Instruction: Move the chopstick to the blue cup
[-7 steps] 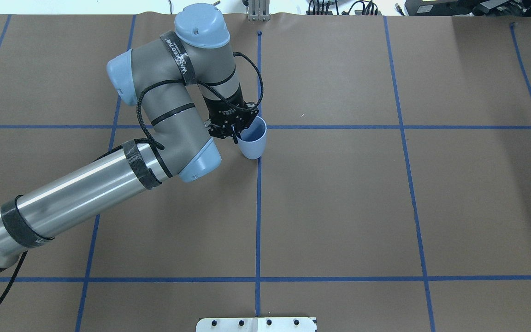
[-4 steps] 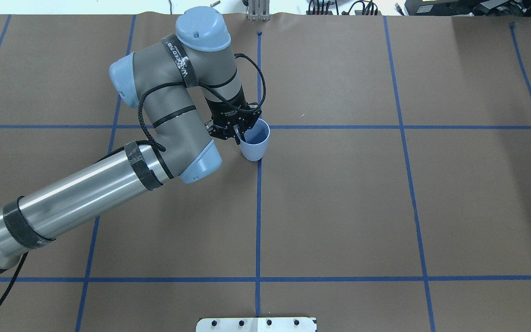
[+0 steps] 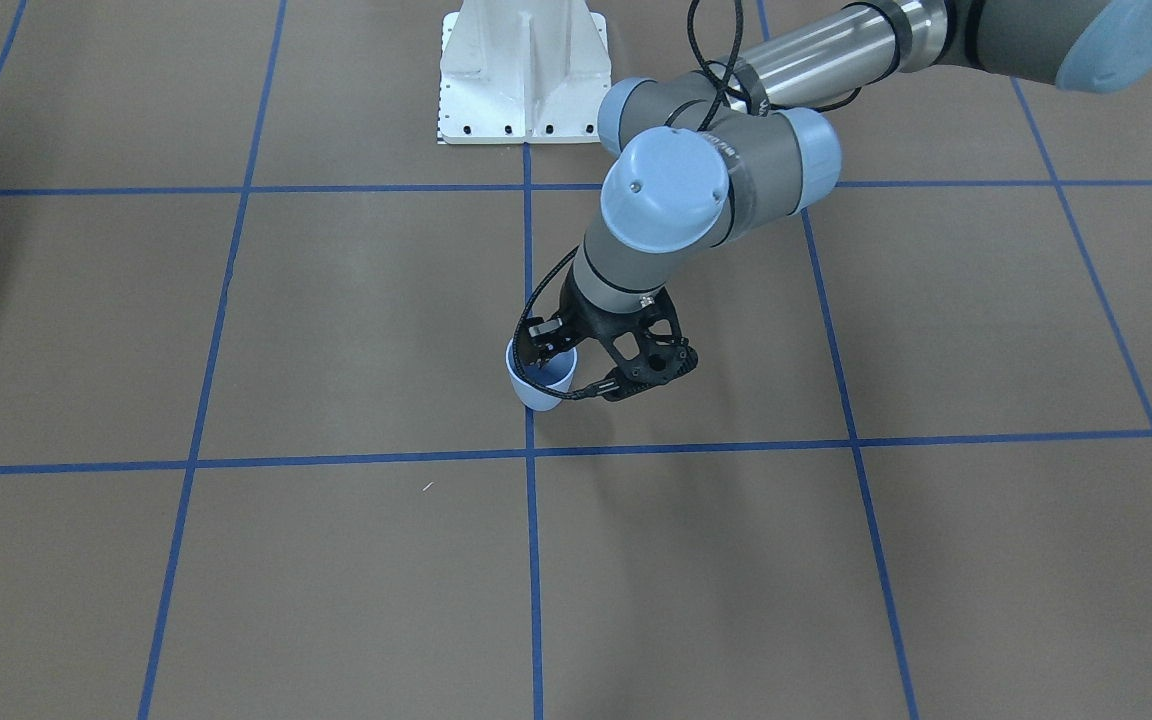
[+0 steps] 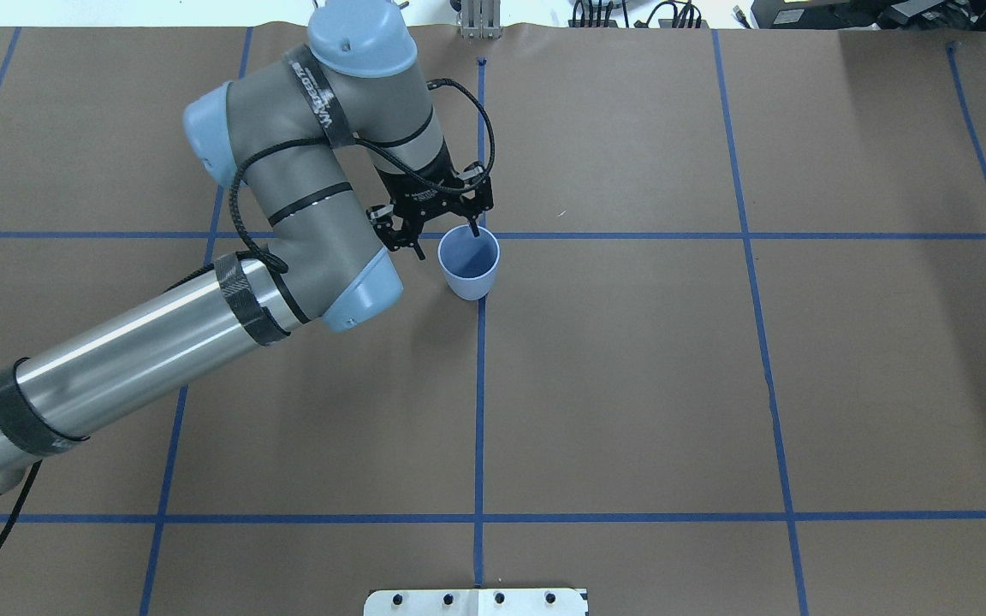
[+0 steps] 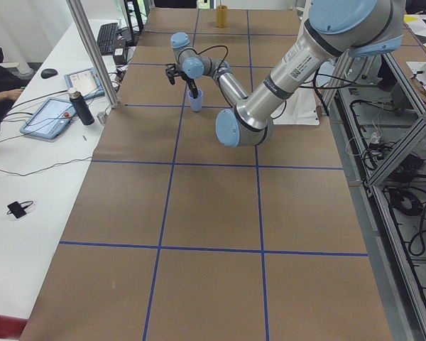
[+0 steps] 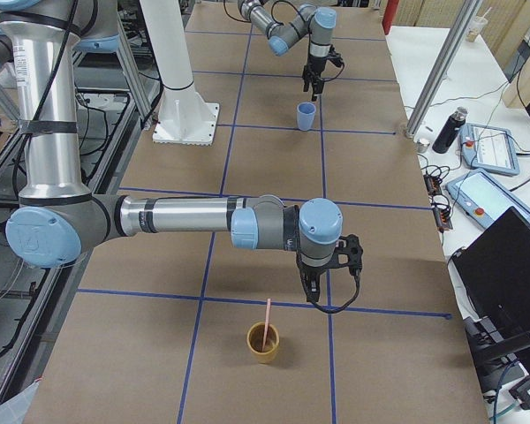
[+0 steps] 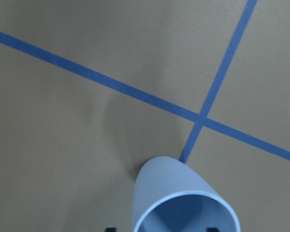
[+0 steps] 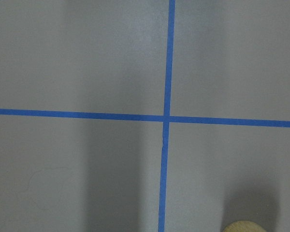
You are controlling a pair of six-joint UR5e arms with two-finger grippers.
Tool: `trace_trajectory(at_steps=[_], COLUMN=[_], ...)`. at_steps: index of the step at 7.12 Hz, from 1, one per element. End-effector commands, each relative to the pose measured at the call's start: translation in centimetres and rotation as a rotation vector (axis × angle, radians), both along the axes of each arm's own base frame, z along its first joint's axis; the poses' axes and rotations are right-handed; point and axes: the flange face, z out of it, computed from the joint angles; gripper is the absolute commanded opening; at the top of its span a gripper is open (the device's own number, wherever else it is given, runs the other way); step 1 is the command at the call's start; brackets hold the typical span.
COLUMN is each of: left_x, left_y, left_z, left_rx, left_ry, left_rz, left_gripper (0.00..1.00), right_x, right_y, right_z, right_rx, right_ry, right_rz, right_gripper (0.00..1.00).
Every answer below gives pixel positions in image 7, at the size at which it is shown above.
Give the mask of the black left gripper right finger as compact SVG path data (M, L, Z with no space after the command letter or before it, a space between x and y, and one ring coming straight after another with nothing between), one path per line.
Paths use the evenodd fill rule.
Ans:
M219 232L219 229L216 227L210 227L206 229L206 232Z

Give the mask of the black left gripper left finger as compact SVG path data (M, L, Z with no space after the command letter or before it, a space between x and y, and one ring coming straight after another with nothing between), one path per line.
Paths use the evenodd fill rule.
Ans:
M116 232L116 227L106 228L105 232Z

